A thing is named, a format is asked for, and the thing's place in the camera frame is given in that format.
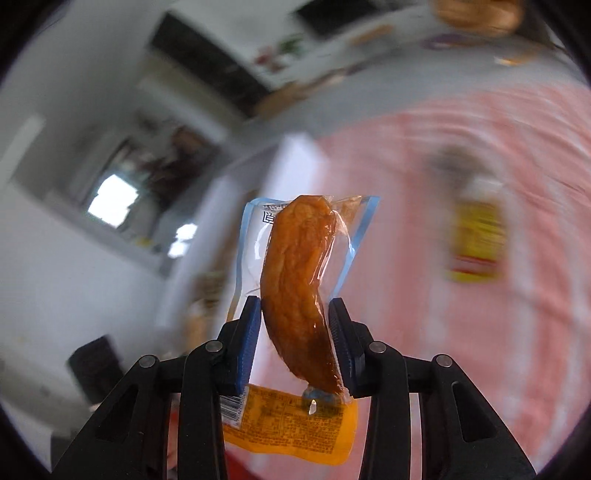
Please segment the yellow chicken snack pack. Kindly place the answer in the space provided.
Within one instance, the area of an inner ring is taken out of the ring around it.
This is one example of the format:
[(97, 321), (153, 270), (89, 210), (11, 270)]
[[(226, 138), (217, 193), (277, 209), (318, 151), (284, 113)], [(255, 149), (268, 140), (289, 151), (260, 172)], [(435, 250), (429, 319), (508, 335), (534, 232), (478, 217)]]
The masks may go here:
[(431, 163), (442, 197), (448, 276), (479, 283), (499, 276), (507, 243), (504, 183), (469, 149), (449, 145)]

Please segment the black flat television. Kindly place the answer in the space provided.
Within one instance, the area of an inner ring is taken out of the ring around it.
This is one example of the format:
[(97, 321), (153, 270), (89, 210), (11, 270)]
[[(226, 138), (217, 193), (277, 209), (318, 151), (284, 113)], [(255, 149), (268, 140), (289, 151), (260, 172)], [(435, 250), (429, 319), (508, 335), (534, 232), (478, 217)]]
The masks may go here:
[(327, 39), (360, 20), (384, 12), (373, 1), (314, 0), (294, 10), (294, 18), (315, 37)]

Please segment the striped orange white tablecloth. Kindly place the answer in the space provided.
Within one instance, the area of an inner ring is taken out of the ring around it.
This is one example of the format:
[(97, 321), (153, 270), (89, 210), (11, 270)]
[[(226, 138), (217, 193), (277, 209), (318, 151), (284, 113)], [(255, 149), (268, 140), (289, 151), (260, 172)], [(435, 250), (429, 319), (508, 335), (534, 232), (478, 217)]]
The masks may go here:
[(590, 91), (429, 101), (280, 145), (245, 205), (222, 403), (259, 479), (578, 478), (590, 434)]

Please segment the dark tall display cabinet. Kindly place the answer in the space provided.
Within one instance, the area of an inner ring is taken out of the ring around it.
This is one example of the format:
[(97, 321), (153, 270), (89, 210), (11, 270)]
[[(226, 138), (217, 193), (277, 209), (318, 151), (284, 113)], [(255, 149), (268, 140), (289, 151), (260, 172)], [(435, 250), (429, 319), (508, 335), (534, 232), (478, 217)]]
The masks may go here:
[(271, 91), (230, 55), (171, 13), (161, 19), (150, 46), (204, 82), (237, 111), (252, 118)]

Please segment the orange chicken leg pack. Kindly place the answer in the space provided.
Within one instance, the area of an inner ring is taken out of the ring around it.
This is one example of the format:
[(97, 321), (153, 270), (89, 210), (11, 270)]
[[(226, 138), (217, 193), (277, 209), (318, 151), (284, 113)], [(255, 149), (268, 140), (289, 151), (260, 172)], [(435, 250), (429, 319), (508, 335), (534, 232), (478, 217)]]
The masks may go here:
[(229, 443), (325, 465), (348, 459), (362, 362), (359, 355), (339, 360), (329, 304), (346, 283), (379, 203), (377, 196), (301, 195), (245, 204), (228, 315), (249, 297), (259, 301), (259, 360), (279, 367), (280, 380), (245, 381), (238, 395), (221, 398)]

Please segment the orange lounge chair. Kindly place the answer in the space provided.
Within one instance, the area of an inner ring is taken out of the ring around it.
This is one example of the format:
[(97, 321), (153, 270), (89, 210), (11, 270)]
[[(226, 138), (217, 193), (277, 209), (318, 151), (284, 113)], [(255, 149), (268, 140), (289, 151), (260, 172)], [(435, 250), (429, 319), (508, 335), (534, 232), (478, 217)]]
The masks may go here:
[(486, 38), (512, 34), (523, 22), (524, 1), (434, 0), (435, 15), (448, 26), (464, 33)]

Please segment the white cardboard box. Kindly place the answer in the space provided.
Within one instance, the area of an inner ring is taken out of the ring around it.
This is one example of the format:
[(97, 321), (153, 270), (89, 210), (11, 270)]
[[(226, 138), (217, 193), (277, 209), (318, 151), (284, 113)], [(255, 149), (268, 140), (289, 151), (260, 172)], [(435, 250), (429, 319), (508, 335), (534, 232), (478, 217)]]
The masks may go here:
[(67, 367), (80, 346), (108, 336), (124, 365), (178, 347), (189, 290), (233, 229), (249, 193), (311, 193), (327, 160), (311, 139), (284, 137), (225, 167), (189, 221), (188, 253), (171, 260), (121, 239), (58, 196), (40, 201), (17, 183), (1, 194), (1, 403), (44, 466), (51, 439), (89, 407)]

